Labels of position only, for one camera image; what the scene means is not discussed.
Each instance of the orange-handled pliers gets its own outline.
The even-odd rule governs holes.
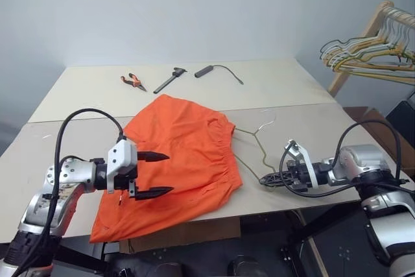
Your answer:
[[[130,77],[133,81],[131,81],[131,80],[126,80],[124,76],[121,76],[121,80],[122,80],[123,82],[125,82],[126,84],[129,84],[130,86],[140,88],[141,90],[143,90],[143,91],[146,91],[146,92],[147,92],[147,90],[146,90],[146,89],[144,88],[144,86],[142,85],[141,81],[140,81],[140,80],[138,80],[137,76],[135,76],[134,74],[131,74],[131,73],[129,73],[129,74],[128,74],[128,76],[129,76],[129,77]]]

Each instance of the table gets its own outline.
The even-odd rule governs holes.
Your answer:
[[[210,65],[228,66],[244,81],[240,85],[225,69],[216,68],[201,78],[194,73]],[[135,116],[158,95],[153,94],[171,77],[173,67],[188,70],[161,93],[187,99],[213,110],[244,110],[273,106],[336,103],[328,92],[293,58],[242,62],[209,62],[153,66],[69,67],[56,81],[29,119],[30,123],[64,120],[85,107],[105,110],[114,117]],[[134,73],[148,90],[121,82]],[[76,119],[101,117],[94,113]]]

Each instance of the orange shorts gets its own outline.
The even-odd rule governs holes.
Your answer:
[[[161,162],[139,162],[137,186],[174,189],[155,199],[103,194],[91,242],[118,241],[194,219],[224,205],[242,185],[231,150],[235,125],[222,113],[161,95],[139,112],[125,135],[139,151],[161,152]]]

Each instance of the cable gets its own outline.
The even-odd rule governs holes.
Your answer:
[[[74,116],[79,115],[84,112],[95,112],[95,113],[106,116],[113,123],[115,123],[115,125],[118,128],[119,135],[117,138],[117,142],[124,138],[124,131],[123,131],[122,126],[119,124],[119,122],[115,120],[115,118],[112,117],[110,114],[103,112],[102,110],[98,110],[96,108],[83,108],[81,110],[77,110],[76,112],[73,112],[72,114],[66,117],[66,119],[60,126],[58,136],[56,138],[56,145],[55,145],[55,150],[54,150],[54,185],[53,185],[53,190],[52,190],[52,196],[51,196],[50,203],[49,203],[49,210],[47,212],[47,219],[46,219],[45,226],[43,227],[43,230],[41,231],[41,234],[39,235],[37,242],[33,245],[32,249],[27,254],[26,258],[22,261],[21,265],[19,265],[19,267],[16,269],[12,277],[18,277],[22,272],[27,270],[30,267],[30,265],[34,263],[35,261],[34,258],[38,257],[38,254],[36,253],[37,250],[39,249],[41,244],[46,243],[47,239],[49,238],[53,216],[54,216],[56,205],[58,204],[58,199],[59,199],[59,177],[60,177],[60,171],[62,169],[62,165],[65,162],[65,160],[68,158],[76,158],[76,159],[81,160],[81,158],[76,157],[76,156],[66,156],[62,158],[62,160],[60,160],[60,147],[62,145],[62,137],[64,136],[65,128],[67,124],[70,122],[70,120],[74,118]]]
[[[225,65],[220,65],[220,64],[216,64],[216,65],[212,65],[213,67],[215,67],[215,66],[219,66],[219,67],[222,67],[222,68],[224,68],[224,69],[227,69],[235,78],[236,78],[236,80],[238,80],[239,81],[239,83],[240,84],[244,84],[244,82],[241,80],[241,79],[239,79],[238,77],[237,77],[237,75],[235,75],[234,73],[233,73],[233,71],[231,71],[228,67],[226,67]]]
[[[321,193],[321,194],[305,194],[305,193],[301,193],[299,191],[296,191],[296,190],[292,189],[291,187],[289,187],[289,185],[284,180],[283,174],[282,174],[282,172],[283,172],[283,164],[284,164],[285,157],[287,156],[289,149],[294,144],[295,143],[293,141],[291,141],[290,142],[290,145],[285,149],[285,151],[283,153],[283,156],[281,157],[281,161],[279,162],[279,176],[280,176],[281,181],[283,182],[284,186],[291,193],[294,193],[294,194],[296,194],[298,196],[307,197],[307,198],[325,197],[325,196],[330,196],[330,195],[334,195],[334,194],[340,193],[341,191],[345,191],[345,190],[347,190],[349,188],[353,188],[353,187],[356,187],[356,186],[363,186],[363,185],[366,185],[366,186],[380,186],[380,187],[385,187],[385,188],[389,188],[389,189],[393,189],[393,190],[404,191],[406,193],[411,194],[412,196],[415,194],[415,192],[413,192],[413,191],[411,191],[409,189],[403,188],[403,187],[399,187],[399,186],[395,186],[395,185],[389,185],[389,184],[384,184],[384,183],[375,183],[375,182],[357,182],[357,183],[352,183],[352,184],[349,184],[347,186],[343,186],[341,188],[334,189],[332,191],[328,191],[326,193]]]
[[[335,153],[335,157],[333,159],[333,162],[331,164],[331,168],[334,168],[334,166],[337,163],[338,160],[338,155],[340,154],[340,148],[342,146],[343,143],[343,139],[346,136],[346,134],[353,129],[355,126],[359,126],[362,125],[364,123],[380,123],[384,126],[386,126],[391,133],[394,135],[395,137],[395,144],[396,144],[396,173],[395,173],[395,179],[399,180],[400,174],[401,174],[401,140],[398,136],[398,134],[396,133],[395,129],[393,129],[388,123],[385,123],[384,121],[381,120],[376,120],[376,119],[368,119],[368,120],[364,120],[364,121],[360,121],[358,123],[354,123],[351,126],[349,126],[342,134],[342,136],[340,137],[338,144],[337,144],[337,148],[336,148],[336,153]]]

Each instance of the black tool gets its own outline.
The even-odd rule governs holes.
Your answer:
[[[238,80],[239,81],[239,83],[240,84],[244,84],[244,82],[241,80],[241,79],[239,79],[234,73],[233,73],[233,71],[231,71],[229,68],[227,68],[226,66],[224,66],[224,65],[209,65],[209,66],[206,66],[204,69],[201,69],[200,71],[198,71],[198,72],[196,72],[195,73],[195,77],[196,78],[200,78],[201,76],[203,76],[203,75],[206,75],[207,73],[209,73],[210,71],[213,71],[213,69],[215,68],[215,66],[217,66],[217,67],[222,67],[222,68],[224,68],[224,69],[227,69],[235,78],[236,78],[236,80]]]
[[[146,162],[159,162],[165,159],[170,159],[167,155],[160,152],[137,152],[137,159]]]
[[[174,79],[176,79],[177,77],[180,77],[183,73],[186,72],[186,70],[184,68],[180,68],[180,67],[175,67],[173,69],[174,69],[174,71],[172,72],[172,77],[170,77],[169,79],[167,79],[160,87],[158,87],[157,89],[155,89],[153,91],[153,93],[159,93],[164,87],[166,87],[166,85],[168,85]]]
[[[135,198],[136,200],[146,200],[146,199],[153,199],[164,194],[167,194],[169,191],[172,191],[174,188],[169,186],[156,186],[150,187],[148,191],[137,191]]]

